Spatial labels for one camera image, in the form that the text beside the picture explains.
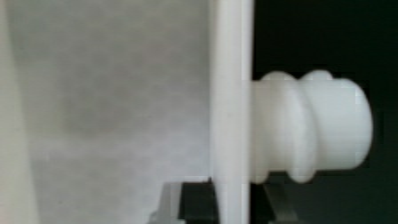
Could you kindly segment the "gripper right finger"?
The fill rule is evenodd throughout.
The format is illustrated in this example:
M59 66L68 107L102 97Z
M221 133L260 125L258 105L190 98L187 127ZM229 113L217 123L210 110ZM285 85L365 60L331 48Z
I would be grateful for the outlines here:
M299 215L288 200L285 187L281 184L265 184L263 190L269 197L274 220L269 224L299 224Z

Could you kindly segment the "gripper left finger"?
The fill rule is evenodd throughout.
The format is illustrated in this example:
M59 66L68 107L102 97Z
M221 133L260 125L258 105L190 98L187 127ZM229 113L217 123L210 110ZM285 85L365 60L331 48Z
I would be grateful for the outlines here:
M148 224L215 224L213 183L169 182Z

